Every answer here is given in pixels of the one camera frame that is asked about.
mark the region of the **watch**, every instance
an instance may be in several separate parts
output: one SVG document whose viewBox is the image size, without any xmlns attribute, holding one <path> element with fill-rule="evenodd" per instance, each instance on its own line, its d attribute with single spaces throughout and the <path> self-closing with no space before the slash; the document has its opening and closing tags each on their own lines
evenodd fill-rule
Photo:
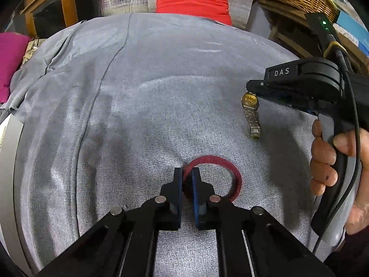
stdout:
<svg viewBox="0 0 369 277">
<path fill-rule="evenodd" d="M 258 106 L 259 101 L 256 95 L 246 92 L 241 99 L 242 107 L 244 108 L 245 117 L 250 125 L 250 135 L 252 139 L 259 139 L 261 128 L 259 125 Z"/>
</svg>

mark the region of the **black handle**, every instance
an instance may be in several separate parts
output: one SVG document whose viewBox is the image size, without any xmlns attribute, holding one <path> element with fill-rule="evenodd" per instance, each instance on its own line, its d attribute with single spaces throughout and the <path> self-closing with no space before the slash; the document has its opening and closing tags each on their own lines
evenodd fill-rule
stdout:
<svg viewBox="0 0 369 277">
<path fill-rule="evenodd" d="M 339 120 L 333 121 L 334 121 L 334 136 L 336 136 L 339 133 L 347 131 L 344 130 L 344 127 Z M 334 149 L 336 151 L 337 158 L 336 162 L 332 167 L 337 171 L 338 179 L 335 185 L 333 185 L 332 187 L 325 188 L 319 207 L 311 220 L 311 228 L 319 236 L 322 235 L 328 217 L 338 202 L 337 200 L 341 193 L 342 185 L 346 175 L 348 157 L 347 155 L 339 152 L 335 147 Z"/>
</svg>

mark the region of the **magenta pillow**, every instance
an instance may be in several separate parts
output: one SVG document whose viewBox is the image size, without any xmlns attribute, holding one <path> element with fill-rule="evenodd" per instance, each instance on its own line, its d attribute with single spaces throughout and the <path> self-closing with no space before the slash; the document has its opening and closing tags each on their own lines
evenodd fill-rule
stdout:
<svg viewBox="0 0 369 277">
<path fill-rule="evenodd" d="M 10 80 L 22 62 L 29 41 L 22 34 L 0 33 L 0 103 L 8 101 Z"/>
</svg>

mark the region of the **gray bedsheet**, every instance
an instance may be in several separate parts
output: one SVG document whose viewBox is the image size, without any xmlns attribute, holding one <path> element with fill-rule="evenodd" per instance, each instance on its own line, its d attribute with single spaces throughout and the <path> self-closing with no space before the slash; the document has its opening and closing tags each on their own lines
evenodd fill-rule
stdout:
<svg viewBox="0 0 369 277">
<path fill-rule="evenodd" d="M 14 75 L 2 106 L 24 123 L 15 214 L 33 270 L 110 206 L 139 207 L 174 167 L 206 154 L 239 168 L 237 206 L 263 206 L 312 248 L 314 117 L 261 100 L 262 138 L 253 141 L 240 103 L 249 79 L 295 58 L 233 27 L 155 13 L 96 18 L 43 43 Z M 217 193 L 228 192 L 228 172 L 200 171 Z M 160 233 L 155 276 L 217 276 L 215 233 L 195 230 L 185 199 L 182 222 L 179 232 Z"/>
</svg>

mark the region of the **screw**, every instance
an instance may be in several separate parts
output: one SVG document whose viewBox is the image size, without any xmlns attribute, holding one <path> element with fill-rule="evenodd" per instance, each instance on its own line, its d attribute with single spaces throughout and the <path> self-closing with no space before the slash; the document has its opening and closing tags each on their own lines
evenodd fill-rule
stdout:
<svg viewBox="0 0 369 277">
<path fill-rule="evenodd" d="M 218 203 L 221 200 L 221 198 L 218 195 L 211 195 L 209 200 L 210 200 L 210 202 Z"/>
<path fill-rule="evenodd" d="M 155 202 L 160 204 L 160 203 L 164 203 L 167 200 L 167 198 L 165 196 L 157 196 L 155 198 Z"/>
<path fill-rule="evenodd" d="M 117 216 L 119 214 L 122 213 L 122 207 L 120 206 L 113 206 L 111 209 L 110 209 L 110 213 L 113 215 L 113 216 Z"/>
<path fill-rule="evenodd" d="M 260 206 L 254 206 L 251 210 L 254 214 L 258 214 L 258 215 L 261 215 L 264 213 L 264 208 Z"/>
</svg>

